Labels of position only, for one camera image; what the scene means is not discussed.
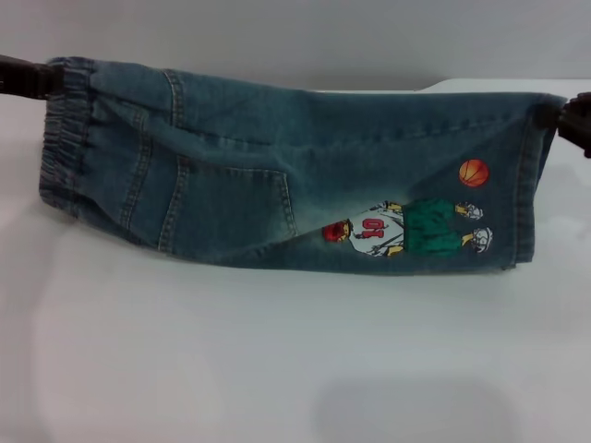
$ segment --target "basketball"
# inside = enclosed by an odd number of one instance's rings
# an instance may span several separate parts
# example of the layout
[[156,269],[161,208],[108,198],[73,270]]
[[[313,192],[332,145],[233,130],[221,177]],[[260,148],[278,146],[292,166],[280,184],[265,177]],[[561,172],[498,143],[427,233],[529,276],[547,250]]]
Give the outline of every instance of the basketball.
[[466,186],[482,186],[487,182],[488,175],[488,166],[481,160],[468,160],[460,166],[460,181]]

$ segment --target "sneaker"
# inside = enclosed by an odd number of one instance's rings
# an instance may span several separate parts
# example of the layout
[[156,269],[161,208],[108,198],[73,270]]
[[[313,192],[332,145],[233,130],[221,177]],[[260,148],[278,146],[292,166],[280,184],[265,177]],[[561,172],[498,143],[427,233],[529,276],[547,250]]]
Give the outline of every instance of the sneaker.
[[492,231],[489,228],[478,228],[472,234],[474,235],[472,247],[478,254],[486,252],[492,243]]
[[484,211],[481,208],[477,208],[472,203],[464,203],[461,205],[467,211],[466,214],[462,214],[464,217],[470,220],[480,220],[484,215]]

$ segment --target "black clip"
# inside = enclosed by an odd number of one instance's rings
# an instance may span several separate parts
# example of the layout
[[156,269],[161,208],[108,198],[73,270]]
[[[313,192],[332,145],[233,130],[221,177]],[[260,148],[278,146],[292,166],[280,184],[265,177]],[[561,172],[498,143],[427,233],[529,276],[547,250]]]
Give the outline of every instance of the black clip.
[[579,94],[562,108],[558,135],[585,150],[591,159],[591,92]]
[[0,93],[47,100],[64,85],[61,67],[40,65],[0,55]]

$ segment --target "red number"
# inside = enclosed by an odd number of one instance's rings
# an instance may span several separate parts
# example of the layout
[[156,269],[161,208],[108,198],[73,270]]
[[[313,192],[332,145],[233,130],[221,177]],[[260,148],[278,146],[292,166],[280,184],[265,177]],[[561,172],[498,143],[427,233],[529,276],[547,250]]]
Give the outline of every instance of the red number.
[[383,238],[384,236],[384,221],[381,219],[365,219],[363,223],[361,223],[367,231],[362,233],[363,238],[370,238],[370,237],[379,237]]

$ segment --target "children's jeans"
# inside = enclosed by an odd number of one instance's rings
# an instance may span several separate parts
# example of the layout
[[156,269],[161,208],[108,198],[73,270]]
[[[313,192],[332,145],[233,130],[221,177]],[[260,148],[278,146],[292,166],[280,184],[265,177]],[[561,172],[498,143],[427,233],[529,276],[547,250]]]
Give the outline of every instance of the children's jeans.
[[83,58],[51,62],[40,192],[128,241],[215,265],[507,269],[565,99],[285,90]]

